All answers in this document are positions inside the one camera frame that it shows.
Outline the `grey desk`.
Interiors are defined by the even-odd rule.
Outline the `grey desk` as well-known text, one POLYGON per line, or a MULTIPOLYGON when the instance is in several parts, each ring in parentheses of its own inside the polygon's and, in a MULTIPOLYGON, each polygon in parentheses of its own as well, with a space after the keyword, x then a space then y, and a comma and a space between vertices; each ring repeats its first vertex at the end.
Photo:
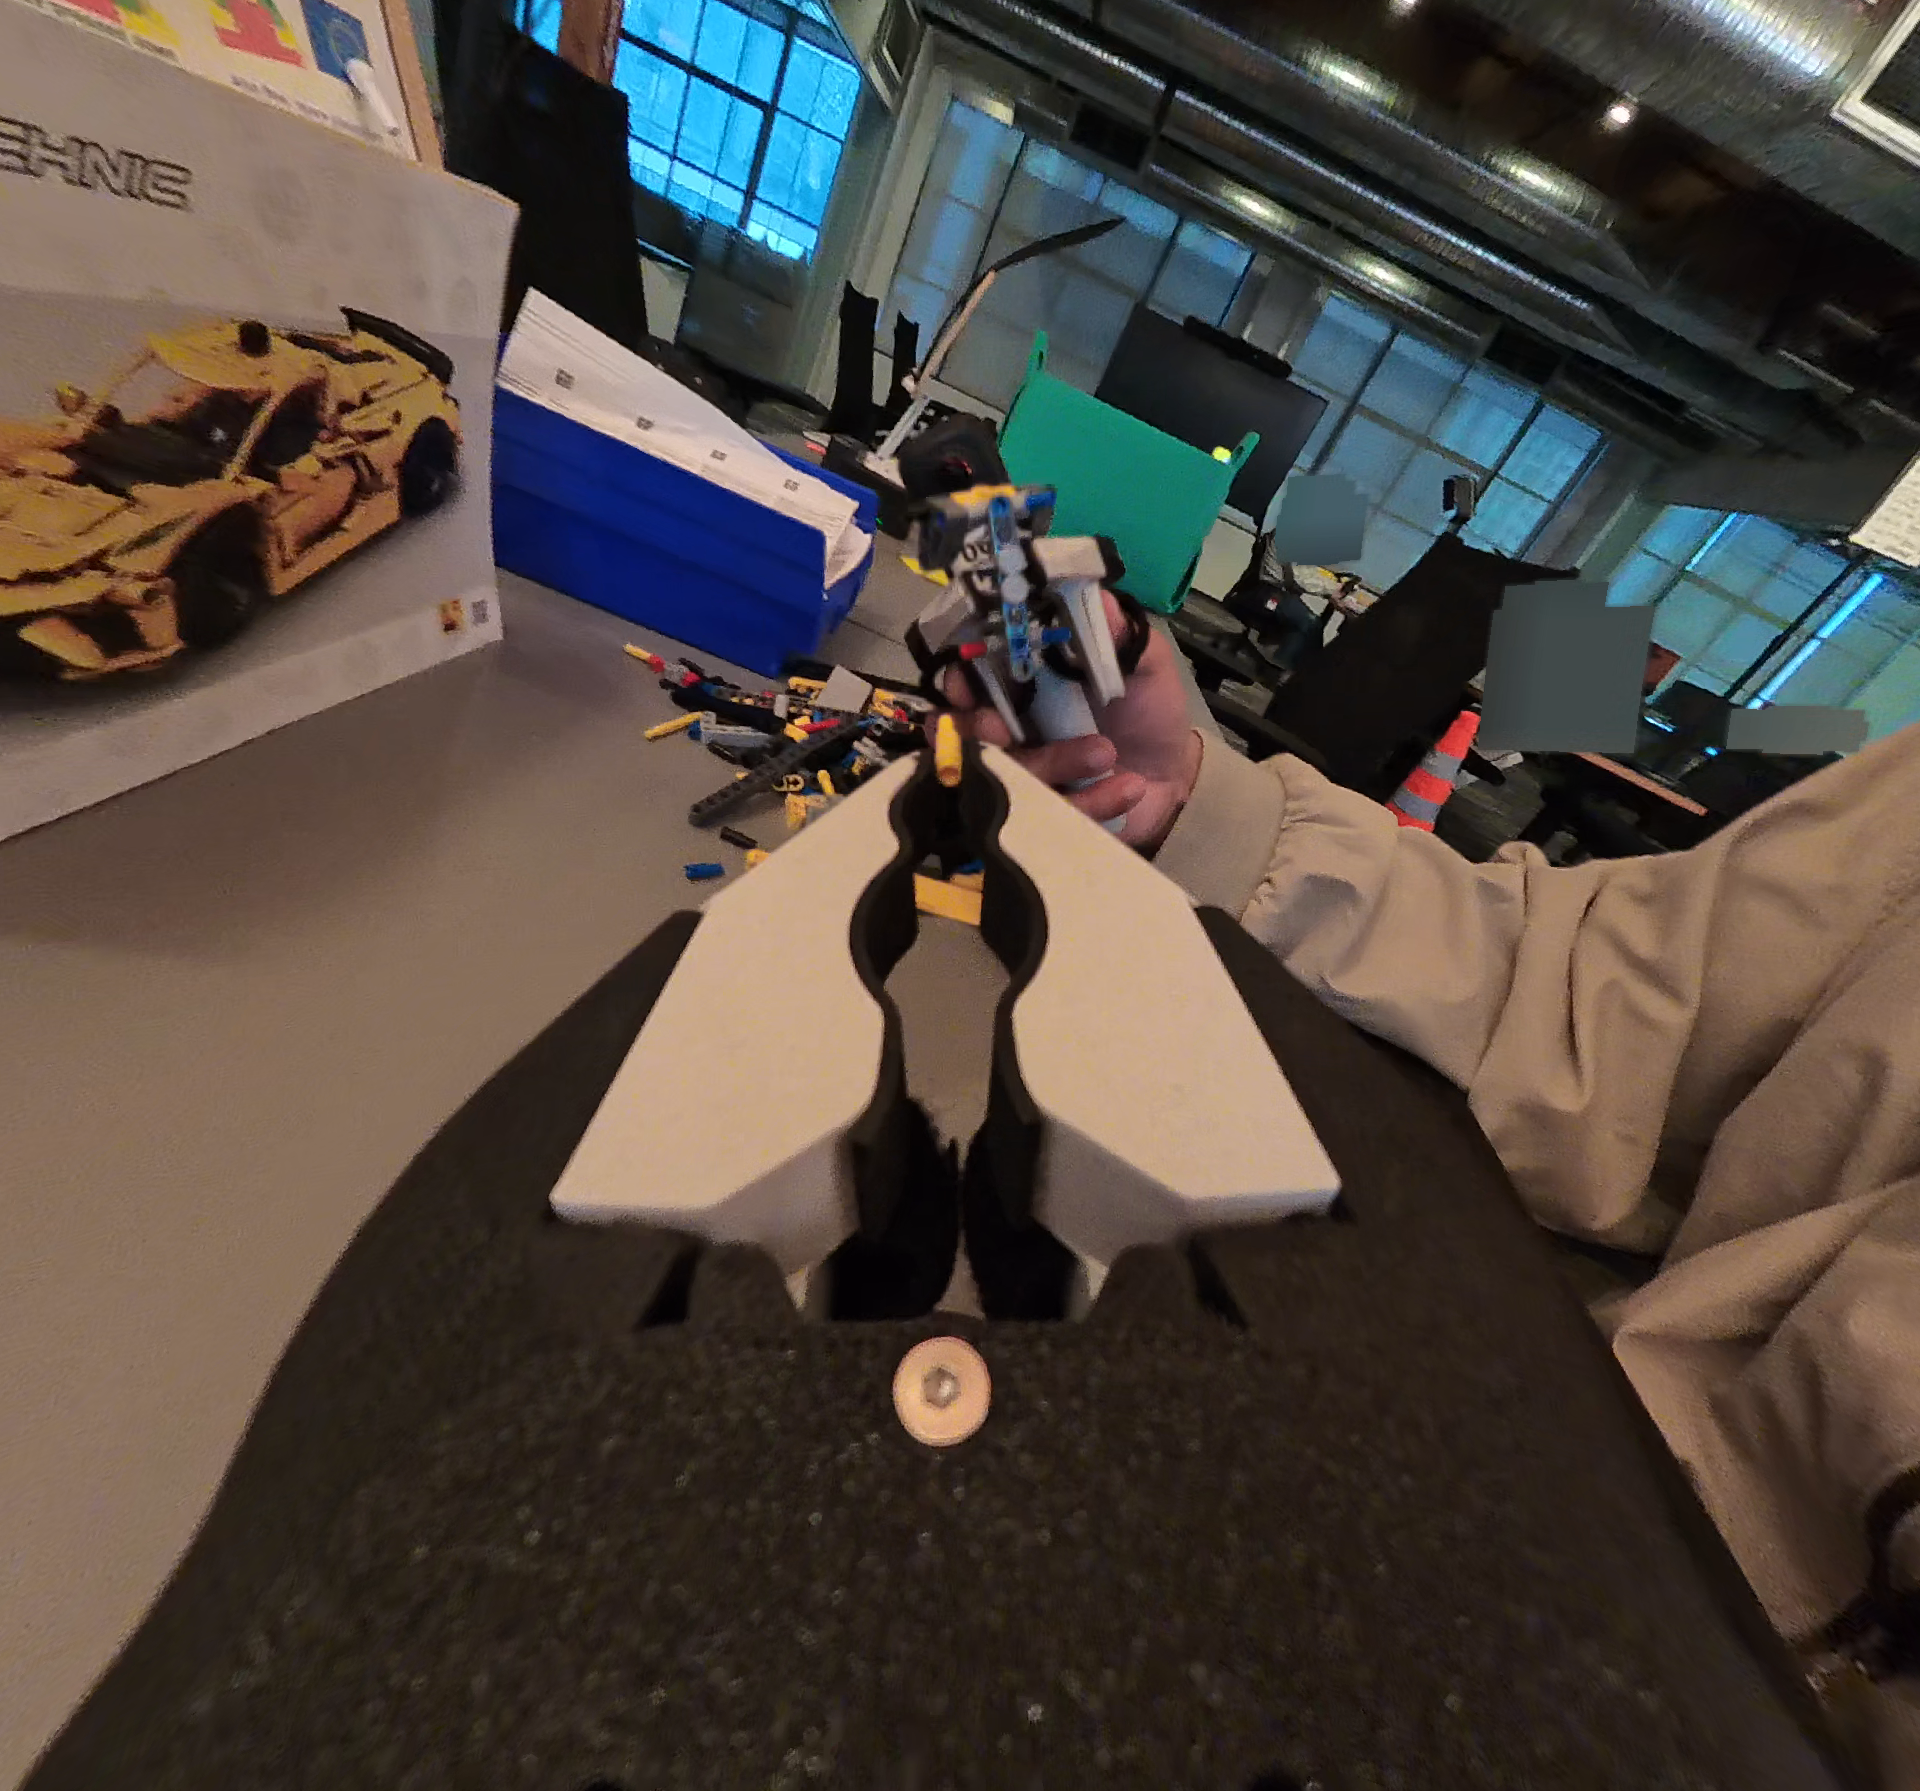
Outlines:
POLYGON ((3 844, 0 1779, 193 1540, 409 1158, 708 885, 715 758, 501 573, 501 643, 3 844))

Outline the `orange traffic cone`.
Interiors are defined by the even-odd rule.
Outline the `orange traffic cone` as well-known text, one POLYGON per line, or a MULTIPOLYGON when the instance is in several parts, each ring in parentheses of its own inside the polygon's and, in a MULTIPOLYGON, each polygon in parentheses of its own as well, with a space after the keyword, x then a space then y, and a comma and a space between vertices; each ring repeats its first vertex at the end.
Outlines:
POLYGON ((1388 799, 1388 810, 1405 831, 1439 831, 1442 806, 1450 805, 1463 758, 1477 744, 1483 710, 1463 707, 1444 734, 1422 752, 1422 758, 1405 771, 1399 794, 1388 799))

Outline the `black tilted board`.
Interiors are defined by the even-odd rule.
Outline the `black tilted board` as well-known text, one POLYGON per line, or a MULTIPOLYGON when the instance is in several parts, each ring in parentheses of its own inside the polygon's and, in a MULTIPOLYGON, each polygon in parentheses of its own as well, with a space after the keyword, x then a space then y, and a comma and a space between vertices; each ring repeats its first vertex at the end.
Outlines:
POLYGON ((1433 547, 1287 679, 1287 734, 1318 768, 1369 790, 1403 752, 1428 744, 1485 670, 1510 587, 1579 581, 1567 564, 1485 553, 1461 534, 1433 547))

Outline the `pile of toy bricks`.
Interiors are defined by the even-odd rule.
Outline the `pile of toy bricks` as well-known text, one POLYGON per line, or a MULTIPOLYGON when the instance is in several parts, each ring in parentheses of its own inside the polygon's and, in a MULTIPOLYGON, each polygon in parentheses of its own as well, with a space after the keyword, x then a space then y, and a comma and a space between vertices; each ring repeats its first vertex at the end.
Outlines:
POLYGON ((885 771, 959 756, 935 700, 820 658, 752 679, 627 639, 625 661, 656 686, 639 744, 680 758, 684 838, 704 848, 684 884, 701 893, 758 873, 885 771))

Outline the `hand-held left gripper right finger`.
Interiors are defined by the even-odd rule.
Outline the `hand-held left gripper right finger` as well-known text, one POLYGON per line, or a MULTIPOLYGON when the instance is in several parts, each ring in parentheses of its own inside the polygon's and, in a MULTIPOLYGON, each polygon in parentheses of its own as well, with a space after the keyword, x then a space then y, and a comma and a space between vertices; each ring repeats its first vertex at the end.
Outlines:
POLYGON ((1006 989, 968 1149, 983 1315, 1068 1315, 1136 1247, 1328 1217, 1340 1175, 1213 917, 1006 752, 968 752, 982 935, 1006 989))

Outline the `person's right forearm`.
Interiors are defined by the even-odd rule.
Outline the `person's right forearm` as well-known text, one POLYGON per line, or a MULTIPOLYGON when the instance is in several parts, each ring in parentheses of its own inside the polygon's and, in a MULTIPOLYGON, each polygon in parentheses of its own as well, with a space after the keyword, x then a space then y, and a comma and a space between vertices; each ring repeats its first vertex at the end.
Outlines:
POLYGON ((1161 868, 1444 1075, 1537 1224, 1672 1263, 1790 1224, 1914 1250, 1914 728, 1686 850, 1567 868, 1196 752, 1161 868))

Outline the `person's right hand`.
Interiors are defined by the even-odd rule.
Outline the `person's right hand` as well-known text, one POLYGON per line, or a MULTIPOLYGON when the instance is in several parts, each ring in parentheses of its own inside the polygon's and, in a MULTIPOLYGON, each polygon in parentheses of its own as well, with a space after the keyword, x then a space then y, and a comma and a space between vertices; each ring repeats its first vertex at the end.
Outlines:
POLYGON ((1141 631, 1121 700, 1094 707, 1094 728, 1064 743, 1016 744, 1006 720, 949 669, 941 679, 959 734, 1003 744, 1029 776, 1101 823, 1117 823, 1141 861, 1174 835, 1198 768, 1204 734, 1193 725, 1183 658, 1161 626, 1141 631))

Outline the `blue storage bin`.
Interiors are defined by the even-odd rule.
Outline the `blue storage bin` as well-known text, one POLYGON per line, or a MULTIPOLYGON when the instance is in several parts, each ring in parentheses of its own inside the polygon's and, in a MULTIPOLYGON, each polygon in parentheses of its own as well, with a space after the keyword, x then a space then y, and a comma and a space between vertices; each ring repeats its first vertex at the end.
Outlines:
POLYGON ((511 385, 491 399, 491 557, 725 661, 777 674, 851 616, 820 529, 511 385))

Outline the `grey toy brick assembly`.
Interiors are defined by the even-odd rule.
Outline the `grey toy brick assembly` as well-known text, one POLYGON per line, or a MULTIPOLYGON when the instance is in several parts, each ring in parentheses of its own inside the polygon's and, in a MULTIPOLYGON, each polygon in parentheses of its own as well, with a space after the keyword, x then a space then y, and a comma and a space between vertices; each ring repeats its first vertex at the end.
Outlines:
POLYGON ((1048 618, 1031 545, 1050 529, 1050 507, 1056 485, 1041 483, 974 483, 912 505, 923 581, 944 573, 941 597, 973 597, 973 639, 920 669, 923 695, 941 698, 944 670, 963 669, 1016 744, 1029 744, 1026 716, 1041 670, 1048 618))

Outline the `white air vent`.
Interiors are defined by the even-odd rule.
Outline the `white air vent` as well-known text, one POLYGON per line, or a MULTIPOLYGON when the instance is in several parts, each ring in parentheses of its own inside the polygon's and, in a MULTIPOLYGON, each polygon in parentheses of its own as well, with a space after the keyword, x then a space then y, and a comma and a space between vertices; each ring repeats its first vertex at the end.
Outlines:
POLYGON ((1898 153, 1920 159, 1920 0, 1894 0, 1874 19, 1863 60, 1844 76, 1832 123, 1898 153))

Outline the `black upright panel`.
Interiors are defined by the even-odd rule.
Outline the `black upright panel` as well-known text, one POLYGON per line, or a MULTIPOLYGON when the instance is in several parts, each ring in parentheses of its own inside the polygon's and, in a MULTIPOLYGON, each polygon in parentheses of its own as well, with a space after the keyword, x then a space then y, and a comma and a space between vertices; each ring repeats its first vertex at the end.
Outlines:
POLYGON ((520 209, 501 336, 538 289, 613 344, 644 351, 651 322, 627 175, 627 100, 520 26, 501 34, 501 60, 478 114, 478 184, 520 209))

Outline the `long dark grey beam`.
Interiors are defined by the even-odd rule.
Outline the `long dark grey beam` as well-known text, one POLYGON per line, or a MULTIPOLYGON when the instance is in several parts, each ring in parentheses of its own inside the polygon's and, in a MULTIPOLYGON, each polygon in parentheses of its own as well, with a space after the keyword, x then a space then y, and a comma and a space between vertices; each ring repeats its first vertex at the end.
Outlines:
POLYGON ((761 763, 743 768, 734 781, 704 794, 684 821, 711 831, 743 810, 752 799, 774 794, 789 776, 815 771, 846 752, 846 738, 810 734, 804 743, 777 743, 761 763))

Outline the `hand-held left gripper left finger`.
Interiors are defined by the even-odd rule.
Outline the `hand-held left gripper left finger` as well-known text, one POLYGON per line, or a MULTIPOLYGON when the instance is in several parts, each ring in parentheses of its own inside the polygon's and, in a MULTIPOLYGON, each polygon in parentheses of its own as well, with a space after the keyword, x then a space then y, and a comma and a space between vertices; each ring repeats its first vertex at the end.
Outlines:
POLYGON ((941 823, 930 758, 897 758, 677 922, 677 963, 551 1211, 827 1267, 833 1315, 923 1315, 959 1263, 959 1153, 906 1090, 887 978, 920 941, 941 823))

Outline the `teal folding bin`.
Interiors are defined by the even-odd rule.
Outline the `teal folding bin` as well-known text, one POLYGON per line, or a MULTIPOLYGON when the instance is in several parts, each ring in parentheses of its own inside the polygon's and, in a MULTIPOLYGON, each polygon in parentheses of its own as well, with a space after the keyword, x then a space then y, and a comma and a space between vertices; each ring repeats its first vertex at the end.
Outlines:
POLYGON ((1104 534, 1127 561, 1121 587, 1147 608, 1188 602, 1204 540, 1260 435, 1229 451, 1183 444, 1050 371, 1050 336, 1031 332, 1026 381, 996 435, 1009 483, 1056 491, 1056 534, 1104 534))

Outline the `blue bin with papers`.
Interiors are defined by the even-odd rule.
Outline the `blue bin with papers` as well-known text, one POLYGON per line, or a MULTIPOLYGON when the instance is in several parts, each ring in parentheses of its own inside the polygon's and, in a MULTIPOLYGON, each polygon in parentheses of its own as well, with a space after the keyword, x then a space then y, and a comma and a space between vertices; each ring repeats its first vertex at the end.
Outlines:
POLYGON ((804 520, 827 540, 827 587, 869 561, 869 529, 858 520, 850 485, 804 475, 801 461, 761 444, 701 390, 648 364, 541 289, 529 289, 520 302, 501 351, 501 385, 804 520))

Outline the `white instruction booklet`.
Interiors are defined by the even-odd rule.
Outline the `white instruction booklet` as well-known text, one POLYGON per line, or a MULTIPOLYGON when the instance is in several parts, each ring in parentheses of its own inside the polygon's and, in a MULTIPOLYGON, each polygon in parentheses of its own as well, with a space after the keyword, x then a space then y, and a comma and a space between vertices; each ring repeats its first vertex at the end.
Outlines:
POLYGON ((501 639, 515 204, 3 0, 0 835, 501 639))

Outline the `black monitor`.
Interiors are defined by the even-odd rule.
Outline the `black monitor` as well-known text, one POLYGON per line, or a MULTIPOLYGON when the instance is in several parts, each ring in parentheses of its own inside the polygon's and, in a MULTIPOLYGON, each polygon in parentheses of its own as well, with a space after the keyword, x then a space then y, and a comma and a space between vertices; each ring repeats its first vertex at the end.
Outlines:
POLYGON ((1255 435, 1226 505, 1260 520, 1298 470, 1328 399, 1292 377, 1292 364, 1229 336, 1216 324, 1136 306, 1094 399, 1193 448, 1240 448, 1255 435))

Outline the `person's beige jacket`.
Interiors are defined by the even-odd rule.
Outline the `person's beige jacket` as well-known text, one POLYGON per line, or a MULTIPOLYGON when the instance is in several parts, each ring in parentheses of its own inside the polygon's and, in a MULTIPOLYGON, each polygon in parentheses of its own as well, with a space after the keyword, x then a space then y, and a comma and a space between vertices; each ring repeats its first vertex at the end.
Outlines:
POLYGON ((1914 1785, 1920 1181, 1700 1184, 1603 1326, 1867 1785, 1914 1785))

